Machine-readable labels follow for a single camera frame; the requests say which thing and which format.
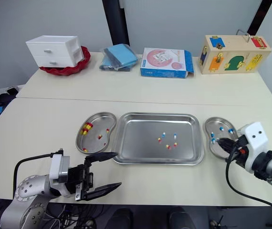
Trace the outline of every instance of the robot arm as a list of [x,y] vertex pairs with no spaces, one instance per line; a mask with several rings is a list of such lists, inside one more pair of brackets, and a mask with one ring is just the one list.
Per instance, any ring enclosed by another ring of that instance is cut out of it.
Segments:
[[89,171],[92,162],[105,161],[116,153],[98,153],[87,156],[84,164],[69,168],[69,156],[62,149],[53,154],[50,173],[44,176],[25,178],[16,188],[11,204],[0,219],[2,229],[37,229],[44,218],[51,199],[75,195],[75,200],[91,200],[107,195],[121,185],[109,184],[88,192],[93,187],[93,173]]
[[229,158],[272,185],[272,151],[268,151],[268,138],[261,123],[246,125],[238,130],[238,134],[240,137],[235,141],[220,138],[217,142],[231,155]]

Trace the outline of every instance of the plastic bag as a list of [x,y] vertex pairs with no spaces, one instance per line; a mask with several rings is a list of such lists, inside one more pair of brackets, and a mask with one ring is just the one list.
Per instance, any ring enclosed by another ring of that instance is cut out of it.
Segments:
[[[119,68],[117,71],[129,72],[131,68],[132,68],[131,66],[127,66],[127,67]],[[104,56],[102,60],[102,64],[100,65],[100,69],[104,71],[116,71],[114,67],[112,66],[111,62],[109,61],[109,59],[107,58],[107,56]]]
[[134,51],[131,50],[130,46],[126,44],[116,44],[103,49],[102,52],[104,53],[104,56],[108,58],[111,66],[113,66],[115,70],[134,66],[138,62],[138,57]]

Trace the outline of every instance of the green shape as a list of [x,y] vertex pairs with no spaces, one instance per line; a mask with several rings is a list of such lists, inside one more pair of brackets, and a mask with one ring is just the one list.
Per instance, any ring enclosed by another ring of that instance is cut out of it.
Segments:
[[234,56],[230,61],[229,61],[229,67],[225,69],[225,71],[230,71],[230,70],[238,70],[238,65],[239,62],[243,62],[244,57],[243,56]]

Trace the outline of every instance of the drawer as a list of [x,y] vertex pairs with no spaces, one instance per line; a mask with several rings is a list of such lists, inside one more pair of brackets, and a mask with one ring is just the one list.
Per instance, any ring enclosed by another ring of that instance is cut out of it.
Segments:
[[33,56],[70,56],[65,44],[29,44]]
[[77,65],[70,57],[34,56],[34,59],[39,67],[65,68],[75,67]]

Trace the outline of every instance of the metal handle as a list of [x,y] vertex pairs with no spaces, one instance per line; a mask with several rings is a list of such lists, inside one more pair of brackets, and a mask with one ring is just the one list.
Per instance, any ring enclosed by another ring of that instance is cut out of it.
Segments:
[[239,33],[239,31],[243,32],[245,35],[248,35],[248,41],[247,41],[247,43],[248,43],[249,40],[250,40],[250,34],[247,33],[247,32],[244,32],[243,30],[238,29],[237,32],[236,32],[236,35]]

